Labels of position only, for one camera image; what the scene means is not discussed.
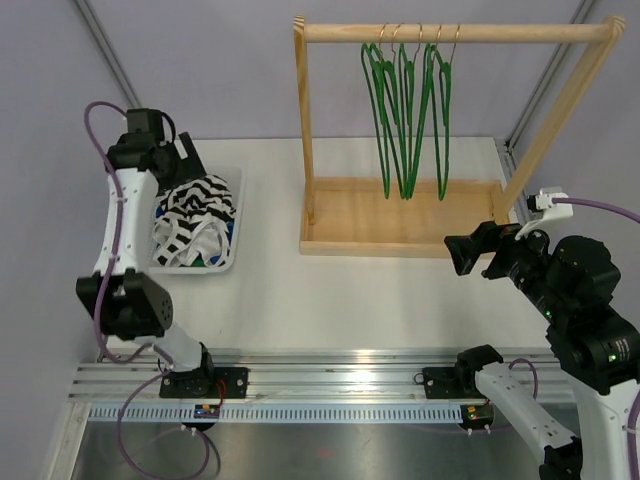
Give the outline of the green tank top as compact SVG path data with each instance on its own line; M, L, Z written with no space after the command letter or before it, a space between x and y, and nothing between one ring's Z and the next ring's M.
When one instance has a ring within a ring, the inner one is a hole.
M199 255L191 264L192 267L201 267L201 268L209 268L211 266L211 262L209 258L202 257Z

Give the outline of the blue tank top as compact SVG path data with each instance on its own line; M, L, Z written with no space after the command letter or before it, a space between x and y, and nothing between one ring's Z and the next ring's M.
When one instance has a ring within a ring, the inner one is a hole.
M224 203L174 204L156 218L154 261L162 267L192 267L201 255L209 268L223 266L230 255L235 210Z

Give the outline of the black white striped top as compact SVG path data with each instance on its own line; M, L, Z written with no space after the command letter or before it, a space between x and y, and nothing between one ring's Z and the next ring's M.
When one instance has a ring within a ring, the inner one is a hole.
M158 197L153 260L164 268L222 268L230 260L235 223L224 178L208 174L181 184Z

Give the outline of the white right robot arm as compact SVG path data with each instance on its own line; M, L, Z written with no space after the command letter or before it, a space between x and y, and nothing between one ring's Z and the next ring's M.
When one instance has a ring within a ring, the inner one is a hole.
M542 479L638 478L639 331L611 305L621 273L606 246L571 235L551 248L541 229L493 221L444 243L459 276L491 254L483 278L511 280L547 321L546 340L568 377L580 431L557 424L489 345L458 354L456 389L498 408Z

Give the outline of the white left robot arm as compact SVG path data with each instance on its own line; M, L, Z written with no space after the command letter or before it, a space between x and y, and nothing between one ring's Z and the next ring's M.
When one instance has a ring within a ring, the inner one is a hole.
M174 322L171 296L148 269L157 196L205 177L206 170L189 135L177 133L168 114L149 108L119 113L126 132L98 151L109 189L103 245L92 274L77 279L76 294L104 356L125 361L109 351L110 336L134 342L136 356L151 350L163 360L167 387L203 398L216 385L211 355Z

